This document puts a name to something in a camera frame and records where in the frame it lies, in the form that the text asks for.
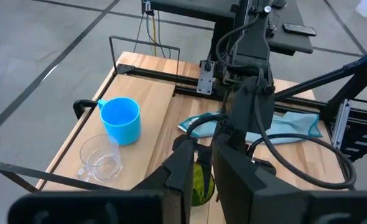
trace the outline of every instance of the blue cloth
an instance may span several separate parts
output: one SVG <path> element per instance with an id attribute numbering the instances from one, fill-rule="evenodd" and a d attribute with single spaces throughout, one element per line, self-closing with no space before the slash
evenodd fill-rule
<path id="1" fill-rule="evenodd" d="M 184 122 L 178 125 L 178 128 L 185 131 L 187 128 L 199 117 L 210 116 L 216 113 L 205 113 L 197 116 L 192 116 L 186 119 Z M 319 114 L 302 114 L 302 113 L 292 113 L 287 112 L 283 117 L 274 115 L 272 119 L 271 128 L 266 131 L 266 134 L 285 134 L 285 133 L 295 133 L 304 134 L 314 137 L 322 137 L 317 126 L 319 120 Z M 210 121 L 202 124 L 195 128 L 192 135 L 197 138 L 213 136 L 216 127 L 216 121 Z M 260 134 L 247 133 L 246 141 L 254 142 L 255 140 L 261 138 Z M 298 138 L 276 138 L 271 139 L 273 144 L 283 144 L 291 143 L 296 141 L 302 141 L 303 139 Z"/>

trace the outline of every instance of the blue cup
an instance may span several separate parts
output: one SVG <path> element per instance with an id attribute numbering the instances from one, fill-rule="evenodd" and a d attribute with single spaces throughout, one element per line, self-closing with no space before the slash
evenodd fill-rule
<path id="1" fill-rule="evenodd" d="M 119 145 L 128 145 L 137 141 L 141 135 L 139 105 L 128 97 L 117 97 L 112 100 L 98 100 L 101 119 L 110 136 Z"/>

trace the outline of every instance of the glass mug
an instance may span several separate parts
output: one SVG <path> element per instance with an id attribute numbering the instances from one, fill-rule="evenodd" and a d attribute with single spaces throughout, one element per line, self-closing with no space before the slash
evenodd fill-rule
<path id="1" fill-rule="evenodd" d="M 107 134 L 86 140 L 80 149 L 80 159 L 85 167 L 78 171 L 77 178 L 86 182 L 91 177 L 100 182 L 107 181 L 123 168 L 117 140 Z"/>

